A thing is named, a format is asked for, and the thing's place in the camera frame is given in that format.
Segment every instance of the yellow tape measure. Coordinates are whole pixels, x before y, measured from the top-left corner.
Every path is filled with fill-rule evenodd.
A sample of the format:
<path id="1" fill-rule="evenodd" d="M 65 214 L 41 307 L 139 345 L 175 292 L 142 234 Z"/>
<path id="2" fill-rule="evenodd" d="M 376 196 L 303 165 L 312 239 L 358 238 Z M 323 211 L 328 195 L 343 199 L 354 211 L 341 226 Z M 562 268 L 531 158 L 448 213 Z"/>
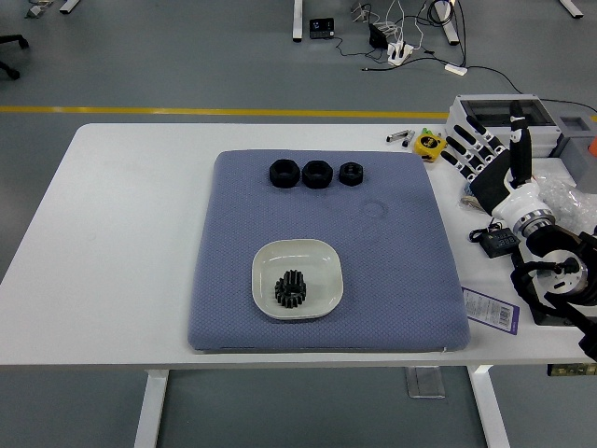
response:
<path id="1" fill-rule="evenodd" d="M 425 161 L 435 161 L 446 145 L 447 143 L 443 138 L 433 135 L 427 128 L 423 128 L 423 132 L 414 142 L 413 152 L 419 154 Z"/>

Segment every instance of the printed label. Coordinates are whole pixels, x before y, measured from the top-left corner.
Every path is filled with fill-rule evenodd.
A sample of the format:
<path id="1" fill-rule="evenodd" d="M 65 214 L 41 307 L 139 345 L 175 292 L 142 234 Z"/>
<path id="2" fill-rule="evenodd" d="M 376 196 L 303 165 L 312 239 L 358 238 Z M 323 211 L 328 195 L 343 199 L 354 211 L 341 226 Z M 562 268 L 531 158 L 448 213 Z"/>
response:
<path id="1" fill-rule="evenodd" d="M 516 334 L 521 308 L 463 287 L 468 318 L 481 324 Z"/>

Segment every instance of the robot finger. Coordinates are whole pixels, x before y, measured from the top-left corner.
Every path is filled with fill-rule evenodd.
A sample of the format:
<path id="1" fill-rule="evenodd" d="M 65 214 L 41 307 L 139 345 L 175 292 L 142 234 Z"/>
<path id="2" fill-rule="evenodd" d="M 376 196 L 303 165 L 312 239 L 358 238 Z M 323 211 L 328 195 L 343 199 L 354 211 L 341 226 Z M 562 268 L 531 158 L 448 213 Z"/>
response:
<path id="1" fill-rule="evenodd" d="M 446 142 L 448 145 L 453 147 L 461 156 L 463 156 L 466 162 L 473 167 L 475 172 L 480 173 L 485 168 L 485 163 L 473 152 L 469 151 L 465 147 L 463 147 L 457 140 L 454 140 L 452 137 L 446 137 Z"/>
<path id="2" fill-rule="evenodd" d="M 487 142 L 495 155 L 498 155 L 500 152 L 507 149 L 504 144 L 502 144 L 500 139 L 485 129 L 485 127 L 479 123 L 477 119 L 471 116 L 466 116 L 466 121 L 473 127 L 475 131 L 481 134 L 481 137 L 483 137 L 483 140 Z"/>
<path id="3" fill-rule="evenodd" d="M 475 136 L 468 133 L 468 131 L 462 126 L 456 125 L 454 126 L 454 130 L 458 135 L 460 135 L 466 140 L 466 142 L 470 145 L 471 149 L 476 151 L 479 154 L 479 156 L 485 161 L 485 163 L 491 163 L 495 156 L 493 155 L 493 152 L 489 149 L 489 147 L 486 147 L 482 143 L 478 142 Z"/>
<path id="4" fill-rule="evenodd" d="M 462 163 L 461 161 L 456 159 L 448 151 L 441 151 L 441 157 L 443 157 L 446 161 L 453 165 L 468 182 L 472 182 L 473 180 L 475 180 L 475 177 L 477 177 L 477 173 L 475 173 L 475 170 L 473 170 L 467 164 Z"/>

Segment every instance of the small black box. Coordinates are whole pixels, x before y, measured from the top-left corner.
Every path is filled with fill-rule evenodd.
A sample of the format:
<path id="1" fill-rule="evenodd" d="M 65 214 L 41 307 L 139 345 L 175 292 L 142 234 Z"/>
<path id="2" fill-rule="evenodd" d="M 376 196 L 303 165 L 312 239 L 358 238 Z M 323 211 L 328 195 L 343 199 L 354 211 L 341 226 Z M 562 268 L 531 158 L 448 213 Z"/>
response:
<path id="1" fill-rule="evenodd" d="M 508 228 L 482 233 L 479 243 L 490 259 L 511 254 L 521 241 Z"/>
<path id="2" fill-rule="evenodd" d="M 309 37 L 311 39 L 329 39 L 334 36 L 334 19 L 313 19 L 309 21 Z"/>

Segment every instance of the gray floor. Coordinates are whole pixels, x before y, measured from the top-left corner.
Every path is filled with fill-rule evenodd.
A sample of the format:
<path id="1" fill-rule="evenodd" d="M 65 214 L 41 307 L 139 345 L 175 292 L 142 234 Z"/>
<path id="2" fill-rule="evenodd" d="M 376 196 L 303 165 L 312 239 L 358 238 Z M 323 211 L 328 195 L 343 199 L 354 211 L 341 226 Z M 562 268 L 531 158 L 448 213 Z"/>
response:
<path id="1" fill-rule="evenodd" d="M 21 71 L 18 81 L 0 73 L 0 109 L 447 112 L 457 94 L 513 92 L 487 70 L 457 77 L 439 63 L 423 61 L 386 73 L 363 72 L 364 66 L 378 65 L 362 56 L 341 57 L 337 41 L 305 38 L 295 44 L 291 0 L 81 0 L 69 16 L 58 12 L 60 3 L 40 19 L 26 20 L 26 1 L 0 0 L 0 33 L 22 33 L 31 45 L 0 46 L 0 60 Z M 306 0 L 305 17 L 334 17 L 342 50 L 368 51 L 366 25 L 350 22 L 351 3 Z M 372 3 L 384 14 L 391 2 Z M 403 4 L 414 13 L 421 2 Z M 556 0 L 462 5 L 469 65 L 501 70 L 525 92 L 597 106 L 597 4 L 577 0 L 585 13 L 577 21 Z M 438 29 L 423 30 L 427 49 L 442 59 L 462 60 Z M 405 32 L 407 40 L 418 40 L 411 24 Z M 554 103 L 548 108 L 585 110 Z M 0 278 L 72 136 L 85 123 L 422 122 L 2 110 Z M 545 366 L 493 369 L 512 446 L 594 445 L 597 431 L 588 410 L 594 408 L 597 380 L 548 378 L 544 371 Z M 298 381 L 287 386 L 291 375 Z M 400 369 L 175 372 L 160 446 L 484 446 L 464 369 L 445 375 L 446 400 L 414 402 L 406 397 Z M 0 446 L 131 446 L 144 387 L 144 373 L 136 371 L 2 371 Z"/>

